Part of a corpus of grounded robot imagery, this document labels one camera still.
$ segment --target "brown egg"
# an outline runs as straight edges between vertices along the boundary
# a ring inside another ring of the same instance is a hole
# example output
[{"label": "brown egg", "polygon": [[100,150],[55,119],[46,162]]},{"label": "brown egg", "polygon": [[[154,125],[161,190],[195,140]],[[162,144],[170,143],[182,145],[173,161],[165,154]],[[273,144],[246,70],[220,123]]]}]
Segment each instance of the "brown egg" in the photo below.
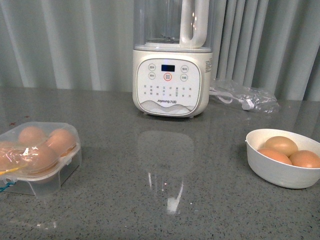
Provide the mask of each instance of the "brown egg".
[{"label": "brown egg", "polygon": [[76,147],[76,137],[68,130],[59,128],[50,133],[45,144],[59,156],[64,157]]},{"label": "brown egg", "polygon": [[59,156],[50,147],[42,144],[37,147],[27,147],[20,156],[26,163],[21,170],[24,173],[39,173],[45,171],[58,163]]},{"label": "brown egg", "polygon": [[280,153],[290,157],[291,154],[298,151],[297,144],[285,136],[273,136],[264,143],[264,148],[275,149]]},{"label": "brown egg", "polygon": [[24,146],[34,147],[35,145],[44,142],[46,138],[47,135],[42,129],[36,126],[27,126],[20,132],[18,141]]},{"label": "brown egg", "polygon": [[302,168],[320,168],[320,157],[312,151],[300,150],[290,156],[294,166]]},{"label": "brown egg", "polygon": [[292,162],[285,154],[283,154],[282,152],[279,152],[273,148],[261,148],[258,150],[258,152],[261,153],[262,155],[265,155],[266,157],[271,158],[273,160],[276,160],[278,162],[292,165]]}]

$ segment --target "granite countertop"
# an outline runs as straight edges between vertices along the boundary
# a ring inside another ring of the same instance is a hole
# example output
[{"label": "granite countertop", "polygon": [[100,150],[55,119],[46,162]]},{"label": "granite countertop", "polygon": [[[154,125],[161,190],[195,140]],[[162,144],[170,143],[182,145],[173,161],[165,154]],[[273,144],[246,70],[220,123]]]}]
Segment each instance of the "granite countertop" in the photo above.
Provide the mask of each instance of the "granite countertop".
[{"label": "granite countertop", "polygon": [[1,239],[320,239],[320,181],[287,189],[257,176],[245,138],[260,128],[320,141],[320,102],[275,114],[213,100],[191,119],[145,115],[129,92],[0,88],[0,133],[61,122],[82,165],[46,198],[0,193]]}]

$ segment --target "clear plastic container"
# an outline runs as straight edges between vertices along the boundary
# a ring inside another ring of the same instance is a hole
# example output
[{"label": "clear plastic container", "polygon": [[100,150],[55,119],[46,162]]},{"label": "clear plastic container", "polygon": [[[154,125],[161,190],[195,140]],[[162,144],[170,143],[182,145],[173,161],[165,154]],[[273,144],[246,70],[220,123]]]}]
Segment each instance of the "clear plastic container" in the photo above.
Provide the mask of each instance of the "clear plastic container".
[{"label": "clear plastic container", "polygon": [[43,198],[81,165],[77,130],[61,122],[27,122],[0,135],[0,187]]}]

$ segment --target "blender handle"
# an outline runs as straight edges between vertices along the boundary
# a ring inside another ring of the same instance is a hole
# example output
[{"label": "blender handle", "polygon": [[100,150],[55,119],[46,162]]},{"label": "blender handle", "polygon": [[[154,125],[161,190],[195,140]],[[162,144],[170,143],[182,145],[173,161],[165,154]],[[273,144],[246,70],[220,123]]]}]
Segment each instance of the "blender handle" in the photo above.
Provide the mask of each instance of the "blender handle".
[{"label": "blender handle", "polygon": [[179,44],[184,48],[200,48],[207,38],[209,0],[195,0],[194,16],[192,1],[182,1]]}]

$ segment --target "soymilk maker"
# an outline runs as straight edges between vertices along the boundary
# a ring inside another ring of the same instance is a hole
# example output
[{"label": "soymilk maker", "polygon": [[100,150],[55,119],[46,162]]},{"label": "soymilk maker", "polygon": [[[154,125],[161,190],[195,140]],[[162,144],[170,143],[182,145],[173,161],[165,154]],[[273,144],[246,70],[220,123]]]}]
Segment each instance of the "soymilk maker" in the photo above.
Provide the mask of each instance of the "soymilk maker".
[{"label": "soymilk maker", "polygon": [[213,1],[135,0],[133,101],[146,114],[193,117],[208,105]]}]

